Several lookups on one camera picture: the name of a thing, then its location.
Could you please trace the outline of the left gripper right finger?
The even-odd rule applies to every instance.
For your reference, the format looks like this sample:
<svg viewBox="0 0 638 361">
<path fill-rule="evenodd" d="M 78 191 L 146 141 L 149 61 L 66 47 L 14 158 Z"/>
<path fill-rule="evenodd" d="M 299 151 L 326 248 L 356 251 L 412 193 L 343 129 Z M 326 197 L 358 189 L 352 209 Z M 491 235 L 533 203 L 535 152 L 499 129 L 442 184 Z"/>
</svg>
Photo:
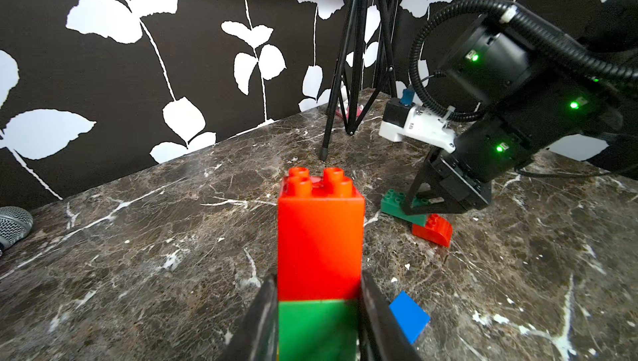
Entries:
<svg viewBox="0 0 638 361">
<path fill-rule="evenodd" d="M 358 303 L 361 360 L 421 361 L 368 271 L 362 271 Z"/>
</svg>

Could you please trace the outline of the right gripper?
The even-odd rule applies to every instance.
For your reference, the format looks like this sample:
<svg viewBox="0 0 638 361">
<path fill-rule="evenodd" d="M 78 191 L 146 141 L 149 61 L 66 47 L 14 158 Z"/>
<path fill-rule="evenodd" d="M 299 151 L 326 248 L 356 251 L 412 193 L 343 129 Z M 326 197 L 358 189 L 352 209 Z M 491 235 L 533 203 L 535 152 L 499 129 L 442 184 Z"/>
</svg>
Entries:
<svg viewBox="0 0 638 361">
<path fill-rule="evenodd" d="M 473 126 L 456 141 L 456 150 L 435 149 L 401 203 L 408 216 L 463 214 L 490 205 L 492 181 L 531 163 L 533 148 L 504 126 Z"/>
</svg>

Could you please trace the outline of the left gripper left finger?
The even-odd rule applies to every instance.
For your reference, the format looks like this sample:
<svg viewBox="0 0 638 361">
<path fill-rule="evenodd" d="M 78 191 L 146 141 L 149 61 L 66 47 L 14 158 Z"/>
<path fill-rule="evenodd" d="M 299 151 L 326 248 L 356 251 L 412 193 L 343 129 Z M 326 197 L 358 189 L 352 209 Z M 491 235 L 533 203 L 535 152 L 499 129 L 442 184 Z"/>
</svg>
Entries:
<svg viewBox="0 0 638 361">
<path fill-rule="evenodd" d="M 277 346 L 277 276 L 270 275 L 217 360 L 277 360 Z"/>
</svg>

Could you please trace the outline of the bright green square lego brick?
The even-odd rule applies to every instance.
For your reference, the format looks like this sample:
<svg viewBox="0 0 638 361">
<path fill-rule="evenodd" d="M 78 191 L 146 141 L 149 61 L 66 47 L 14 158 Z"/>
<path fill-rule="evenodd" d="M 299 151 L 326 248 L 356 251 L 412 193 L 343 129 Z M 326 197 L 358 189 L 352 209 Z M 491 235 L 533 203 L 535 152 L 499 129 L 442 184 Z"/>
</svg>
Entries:
<svg viewBox="0 0 638 361">
<path fill-rule="evenodd" d="M 280 360 L 355 360 L 356 300 L 283 301 L 278 304 Z"/>
</svg>

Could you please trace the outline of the dark green long lego brick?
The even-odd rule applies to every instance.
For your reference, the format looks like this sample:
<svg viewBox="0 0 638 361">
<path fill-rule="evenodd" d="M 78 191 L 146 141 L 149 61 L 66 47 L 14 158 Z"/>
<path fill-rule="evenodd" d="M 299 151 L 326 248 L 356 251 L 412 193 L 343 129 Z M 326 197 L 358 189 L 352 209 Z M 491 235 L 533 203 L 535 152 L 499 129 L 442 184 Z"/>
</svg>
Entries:
<svg viewBox="0 0 638 361">
<path fill-rule="evenodd" d="M 405 200 L 405 193 L 389 189 L 380 202 L 380 211 L 390 216 L 397 217 L 403 221 L 408 221 L 418 226 L 425 226 L 428 220 L 427 215 L 407 215 L 401 205 Z"/>
</svg>

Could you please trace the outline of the orange-red square lego brick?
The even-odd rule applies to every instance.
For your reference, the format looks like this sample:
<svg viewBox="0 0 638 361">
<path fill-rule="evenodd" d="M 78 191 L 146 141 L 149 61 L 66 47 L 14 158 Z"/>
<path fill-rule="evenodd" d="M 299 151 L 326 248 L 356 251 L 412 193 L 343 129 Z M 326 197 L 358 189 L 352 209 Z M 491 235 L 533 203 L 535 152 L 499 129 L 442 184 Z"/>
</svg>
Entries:
<svg viewBox="0 0 638 361">
<path fill-rule="evenodd" d="M 277 297 L 349 301 L 359 296 L 366 201 L 340 168 L 313 177 L 291 168 L 277 200 Z"/>
</svg>

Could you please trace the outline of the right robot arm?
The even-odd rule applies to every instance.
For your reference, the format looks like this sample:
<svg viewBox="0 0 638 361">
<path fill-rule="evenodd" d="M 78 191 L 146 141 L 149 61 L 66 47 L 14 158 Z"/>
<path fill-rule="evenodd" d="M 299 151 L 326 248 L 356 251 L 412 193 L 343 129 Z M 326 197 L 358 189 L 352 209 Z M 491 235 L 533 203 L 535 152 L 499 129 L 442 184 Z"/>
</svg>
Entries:
<svg viewBox="0 0 638 361">
<path fill-rule="evenodd" d="M 442 73 L 484 102 L 473 113 L 439 104 L 418 70 L 427 37 L 460 15 L 476 21 L 450 49 Z M 587 128 L 620 131 L 623 101 L 637 99 L 637 0 L 604 1 L 580 42 L 516 2 L 457 1 L 422 27 L 408 60 L 423 104 L 467 128 L 450 150 L 430 150 L 402 210 L 481 210 L 491 202 L 493 180 L 509 170 L 524 174 L 539 150 Z"/>
</svg>

